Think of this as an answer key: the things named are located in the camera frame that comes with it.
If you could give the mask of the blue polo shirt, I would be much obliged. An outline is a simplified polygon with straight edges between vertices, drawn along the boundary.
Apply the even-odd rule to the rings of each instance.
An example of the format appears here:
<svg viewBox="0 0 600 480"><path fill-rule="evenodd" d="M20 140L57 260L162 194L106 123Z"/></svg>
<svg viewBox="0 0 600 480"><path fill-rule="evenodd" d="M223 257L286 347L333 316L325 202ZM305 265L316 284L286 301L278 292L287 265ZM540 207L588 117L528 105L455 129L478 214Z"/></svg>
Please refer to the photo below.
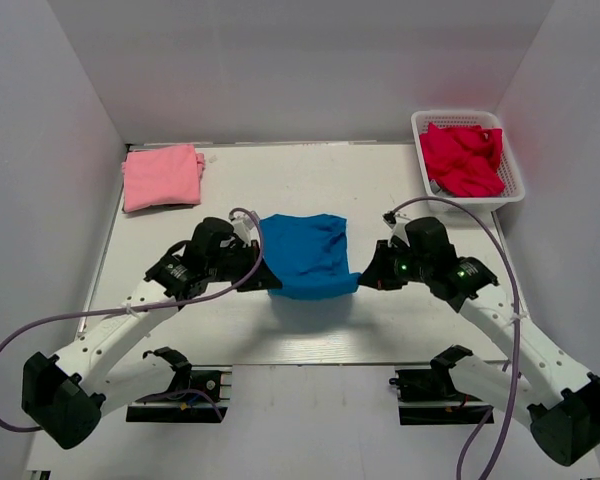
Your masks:
<svg viewBox="0 0 600 480"><path fill-rule="evenodd" d="M276 214L261 220L260 227L264 261L282 284L270 295L318 301L358 290L359 274L349 270L345 218Z"/></svg>

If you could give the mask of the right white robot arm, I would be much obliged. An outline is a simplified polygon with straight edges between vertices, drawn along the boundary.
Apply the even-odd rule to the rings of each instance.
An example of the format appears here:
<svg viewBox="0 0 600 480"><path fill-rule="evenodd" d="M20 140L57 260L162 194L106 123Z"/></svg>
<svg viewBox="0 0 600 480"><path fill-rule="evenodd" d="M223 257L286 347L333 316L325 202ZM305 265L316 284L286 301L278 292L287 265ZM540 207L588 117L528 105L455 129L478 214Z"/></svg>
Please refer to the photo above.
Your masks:
<svg viewBox="0 0 600 480"><path fill-rule="evenodd" d="M573 465L600 444L600 375L515 312L513 301L482 262L457 256L453 247L419 255L405 244L378 241L360 285L391 291L410 282L426 285L511 362L503 372L454 345L430 362L435 390L444 396L468 394L510 411L540 449L562 466Z"/></svg>

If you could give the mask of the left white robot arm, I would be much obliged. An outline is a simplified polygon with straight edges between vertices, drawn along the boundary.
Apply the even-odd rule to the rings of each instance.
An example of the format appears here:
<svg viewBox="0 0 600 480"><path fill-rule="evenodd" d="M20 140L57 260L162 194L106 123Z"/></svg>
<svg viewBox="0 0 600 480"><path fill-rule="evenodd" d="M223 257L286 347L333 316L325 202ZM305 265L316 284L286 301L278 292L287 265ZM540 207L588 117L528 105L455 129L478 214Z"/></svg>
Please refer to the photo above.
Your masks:
<svg viewBox="0 0 600 480"><path fill-rule="evenodd" d="M170 249L148 269L118 314L100 322L51 356L36 353L23 368L22 409L61 448L82 443L109 413L135 401L180 395L192 365L170 347L123 357L152 330L199 301L209 284L228 282L240 291L280 287L257 241L222 243L197 260Z"/></svg>

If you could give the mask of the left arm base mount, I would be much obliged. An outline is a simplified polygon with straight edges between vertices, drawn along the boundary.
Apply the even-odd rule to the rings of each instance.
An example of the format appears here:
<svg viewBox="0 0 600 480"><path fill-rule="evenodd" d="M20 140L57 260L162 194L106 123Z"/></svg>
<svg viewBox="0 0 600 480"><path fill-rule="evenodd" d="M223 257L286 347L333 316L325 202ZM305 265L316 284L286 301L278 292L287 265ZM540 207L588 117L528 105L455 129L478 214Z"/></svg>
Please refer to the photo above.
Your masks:
<svg viewBox="0 0 600 480"><path fill-rule="evenodd" d="M132 403L125 420L143 424L220 424L229 408L232 370L193 368L157 400Z"/></svg>

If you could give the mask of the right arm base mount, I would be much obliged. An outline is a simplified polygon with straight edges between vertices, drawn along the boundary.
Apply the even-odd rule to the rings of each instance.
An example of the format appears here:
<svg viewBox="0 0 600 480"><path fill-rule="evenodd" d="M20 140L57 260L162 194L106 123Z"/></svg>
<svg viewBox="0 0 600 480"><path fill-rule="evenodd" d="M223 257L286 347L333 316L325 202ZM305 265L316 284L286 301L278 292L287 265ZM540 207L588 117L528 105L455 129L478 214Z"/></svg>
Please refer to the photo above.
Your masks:
<svg viewBox="0 0 600 480"><path fill-rule="evenodd" d="M488 423L494 422L490 407L477 397L443 394L430 368L396 370L388 383L397 394L401 426L477 425L485 414Z"/></svg>

